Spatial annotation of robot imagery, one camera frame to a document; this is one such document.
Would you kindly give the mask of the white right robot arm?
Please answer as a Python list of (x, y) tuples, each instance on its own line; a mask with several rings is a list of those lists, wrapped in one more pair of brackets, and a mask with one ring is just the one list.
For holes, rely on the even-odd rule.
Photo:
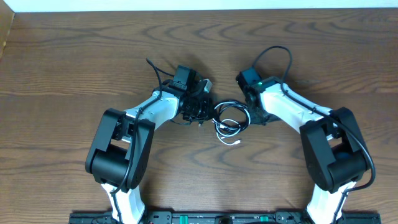
[(305, 211), (312, 223), (343, 223), (342, 208), (363, 174), (372, 169), (354, 114), (332, 110), (292, 91), (277, 77), (263, 79), (253, 68), (236, 81), (253, 121), (283, 121), (300, 134), (308, 173), (315, 183)]

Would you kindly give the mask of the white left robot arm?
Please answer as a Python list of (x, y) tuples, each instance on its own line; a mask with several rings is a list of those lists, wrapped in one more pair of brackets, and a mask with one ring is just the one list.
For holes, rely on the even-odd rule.
[(139, 223), (146, 206), (139, 184), (149, 161), (155, 130), (179, 114), (186, 124), (214, 117), (212, 82), (197, 71), (177, 67), (159, 80), (150, 98), (124, 111), (110, 108), (99, 122), (85, 170), (101, 184), (111, 202), (111, 223)]

